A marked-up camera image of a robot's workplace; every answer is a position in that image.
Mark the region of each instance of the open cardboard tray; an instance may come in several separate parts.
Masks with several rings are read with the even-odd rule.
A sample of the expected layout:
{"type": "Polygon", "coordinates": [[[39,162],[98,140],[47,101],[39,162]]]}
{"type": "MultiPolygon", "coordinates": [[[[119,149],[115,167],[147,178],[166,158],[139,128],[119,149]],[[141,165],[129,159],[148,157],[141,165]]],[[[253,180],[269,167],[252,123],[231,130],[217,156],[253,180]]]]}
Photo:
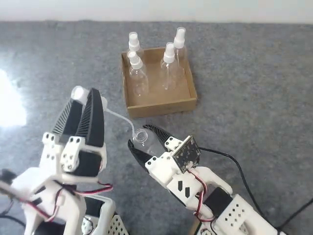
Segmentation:
{"type": "Polygon", "coordinates": [[[164,51],[164,47],[144,50],[144,63],[149,78],[149,93],[145,97],[134,95],[130,83],[127,52],[122,53],[124,97],[129,116],[132,118],[191,111],[196,107],[198,97],[188,61],[184,65],[185,78],[181,80],[179,86],[172,91],[162,88],[159,73],[164,51]]]}

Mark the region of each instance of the gray carpet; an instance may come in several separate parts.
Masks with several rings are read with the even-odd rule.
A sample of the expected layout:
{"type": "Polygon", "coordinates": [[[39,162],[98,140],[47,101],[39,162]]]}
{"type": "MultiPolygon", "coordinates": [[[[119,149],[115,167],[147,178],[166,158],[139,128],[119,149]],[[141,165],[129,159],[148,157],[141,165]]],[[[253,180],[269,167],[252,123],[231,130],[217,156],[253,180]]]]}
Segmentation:
{"type": "MultiPolygon", "coordinates": [[[[39,164],[42,135],[51,129],[75,85],[98,88],[111,110],[126,115],[120,52],[127,48],[128,33],[137,31],[143,47],[158,47],[173,39],[179,25],[187,29],[197,109],[139,118],[136,126],[154,123],[180,138],[193,133],[200,146],[233,154],[265,214],[280,224],[313,195],[313,26],[309,25],[0,23],[0,69],[27,112],[26,126],[0,127],[0,168],[22,173],[39,164]]],[[[132,235],[187,234],[192,212],[134,160],[127,149],[128,123],[106,114],[105,128],[108,165],[101,180],[113,183],[114,191],[104,195],[116,201],[127,229],[132,235]]],[[[233,162],[203,152],[201,165],[251,203],[233,162]]],[[[23,219],[21,212],[15,205],[11,214],[23,219]]],[[[285,230],[313,234],[313,207],[285,230]]],[[[22,229],[0,220],[0,234],[22,234],[22,229]]]]}

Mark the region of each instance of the white plastic part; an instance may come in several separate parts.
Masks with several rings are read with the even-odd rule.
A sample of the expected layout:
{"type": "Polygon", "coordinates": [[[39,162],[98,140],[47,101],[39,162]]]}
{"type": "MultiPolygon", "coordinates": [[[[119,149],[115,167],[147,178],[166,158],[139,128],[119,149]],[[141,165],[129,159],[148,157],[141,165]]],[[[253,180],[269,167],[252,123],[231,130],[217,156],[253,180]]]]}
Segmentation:
{"type": "Polygon", "coordinates": [[[80,102],[81,104],[86,105],[88,93],[89,93],[89,90],[87,90],[86,88],[83,88],[82,86],[76,86],[73,88],[70,97],[73,100],[76,100],[80,102]]]}
{"type": "Polygon", "coordinates": [[[110,223],[108,235],[128,235],[128,232],[123,224],[123,221],[119,215],[115,215],[110,223]]]}
{"type": "Polygon", "coordinates": [[[179,167],[169,152],[164,152],[158,158],[152,157],[146,162],[145,167],[151,177],[158,181],[164,188],[172,180],[173,175],[180,172],[179,167]]]}
{"type": "Polygon", "coordinates": [[[241,196],[236,195],[216,220],[216,225],[226,234],[243,235],[240,227],[253,213],[253,207],[241,196]]]}
{"type": "Polygon", "coordinates": [[[106,111],[107,111],[108,113],[110,113],[110,114],[112,114],[112,115],[118,117],[118,118],[121,118],[121,119],[124,119],[125,121],[127,121],[127,122],[132,126],[132,132],[133,132],[132,136],[133,136],[133,137],[135,136],[135,126],[134,126],[134,124],[132,123],[132,121],[130,121],[128,118],[122,116],[121,114],[118,114],[118,113],[116,113],[116,112],[113,112],[113,111],[110,110],[110,109],[106,109],[106,111]]]}
{"type": "Polygon", "coordinates": [[[129,33],[128,47],[131,51],[138,51],[140,49],[138,34],[136,32],[129,33]]]}
{"type": "Polygon", "coordinates": [[[183,142],[179,139],[174,138],[173,136],[171,136],[170,138],[167,139],[167,141],[165,142],[165,147],[169,150],[169,151],[175,151],[175,149],[178,148],[178,146],[180,144],[182,144],[183,142]]]}
{"type": "Polygon", "coordinates": [[[238,194],[216,220],[216,226],[226,235],[277,235],[277,230],[238,194]]]}
{"type": "MultiPolygon", "coordinates": [[[[86,88],[83,88],[82,86],[76,86],[73,88],[70,97],[73,100],[78,101],[82,105],[86,105],[88,94],[89,94],[89,90],[87,90],[86,88]]],[[[101,101],[102,101],[103,111],[105,111],[108,106],[108,101],[103,96],[101,96],[101,101]]]]}
{"type": "Polygon", "coordinates": [[[131,62],[131,66],[133,69],[138,70],[142,68],[143,63],[141,61],[141,58],[137,55],[135,51],[129,51],[127,53],[127,56],[129,58],[129,61],[131,62]]]}
{"type": "Polygon", "coordinates": [[[97,199],[103,201],[104,204],[100,209],[100,217],[92,217],[90,219],[93,222],[94,230],[91,235],[106,235],[108,234],[109,225],[111,223],[112,217],[116,209],[115,202],[108,198],[99,195],[90,195],[89,198],[97,199]]]}
{"type": "Polygon", "coordinates": [[[39,167],[52,175],[60,175],[60,157],[64,147],[59,144],[59,136],[50,132],[45,132],[42,138],[44,149],[41,155],[39,167]]]}
{"type": "Polygon", "coordinates": [[[168,63],[168,64],[174,62],[175,53],[174,53],[174,44],[173,43],[167,43],[166,44],[163,60],[165,63],[168,63]]]}
{"type": "MultiPolygon", "coordinates": [[[[33,175],[33,177],[40,179],[40,175],[38,174],[33,175]]],[[[38,207],[47,214],[52,215],[55,196],[57,191],[61,189],[61,186],[50,179],[44,181],[42,185],[45,188],[38,191],[37,193],[32,193],[31,196],[28,197],[28,200],[33,201],[41,198],[42,202],[38,205],[38,207]]],[[[86,211],[86,204],[83,197],[79,195],[73,195],[67,190],[62,190],[57,201],[57,205],[59,207],[57,213],[55,214],[55,218],[62,219],[66,222],[64,234],[80,234],[80,226],[86,211]]],[[[37,229],[38,225],[47,218],[43,217],[28,204],[23,204],[22,208],[26,217],[26,229],[24,235],[32,235],[37,229]]]]}
{"type": "Polygon", "coordinates": [[[177,49],[181,49],[185,44],[185,33],[186,29],[184,27],[179,27],[174,38],[174,46],[177,49]]]}
{"type": "Polygon", "coordinates": [[[71,136],[65,145],[60,159],[60,164],[64,172],[73,172],[77,168],[79,165],[78,154],[80,150],[99,154],[102,158],[102,166],[101,169],[99,169],[99,172],[106,168],[107,151],[105,143],[103,143],[102,147],[94,147],[86,145],[85,138],[83,137],[71,136]]]}

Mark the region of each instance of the white spray cap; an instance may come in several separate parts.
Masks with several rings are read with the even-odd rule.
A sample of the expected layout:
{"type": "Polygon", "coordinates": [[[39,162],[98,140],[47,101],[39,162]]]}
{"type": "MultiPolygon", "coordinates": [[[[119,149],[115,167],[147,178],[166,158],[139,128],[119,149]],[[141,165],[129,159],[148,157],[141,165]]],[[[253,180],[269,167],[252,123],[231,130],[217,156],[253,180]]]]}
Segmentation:
{"type": "Polygon", "coordinates": [[[174,38],[175,48],[180,49],[184,47],[185,33],[186,33],[186,29],[184,27],[177,28],[176,36],[174,38]]]}
{"type": "Polygon", "coordinates": [[[138,70],[143,66],[143,63],[142,63],[140,57],[137,55],[137,53],[135,51],[129,51],[127,53],[127,56],[131,62],[133,69],[138,70]]]}
{"type": "Polygon", "coordinates": [[[174,43],[166,44],[163,60],[165,63],[168,63],[168,64],[174,62],[175,60],[174,43]]]}
{"type": "Polygon", "coordinates": [[[140,49],[138,34],[136,32],[129,33],[128,41],[129,50],[138,51],[140,49]]]}

